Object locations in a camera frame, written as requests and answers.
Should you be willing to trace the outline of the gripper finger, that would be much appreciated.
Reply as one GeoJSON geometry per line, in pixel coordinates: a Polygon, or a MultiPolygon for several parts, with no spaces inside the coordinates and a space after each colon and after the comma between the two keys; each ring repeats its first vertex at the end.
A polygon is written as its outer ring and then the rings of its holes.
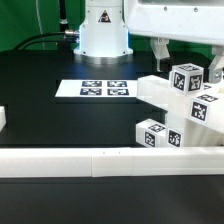
{"type": "Polygon", "coordinates": [[[224,46],[213,46],[212,54],[214,59],[209,66],[209,82],[218,83],[222,79],[222,71],[224,69],[224,46]]]}

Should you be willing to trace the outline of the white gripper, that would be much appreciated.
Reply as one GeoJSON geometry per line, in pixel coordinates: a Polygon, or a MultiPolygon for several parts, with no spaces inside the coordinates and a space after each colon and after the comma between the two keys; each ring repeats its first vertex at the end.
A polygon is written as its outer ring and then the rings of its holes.
{"type": "Polygon", "coordinates": [[[124,0],[124,16],[131,34],[152,37],[158,71],[170,64],[168,39],[224,45],[224,0],[124,0]]]}

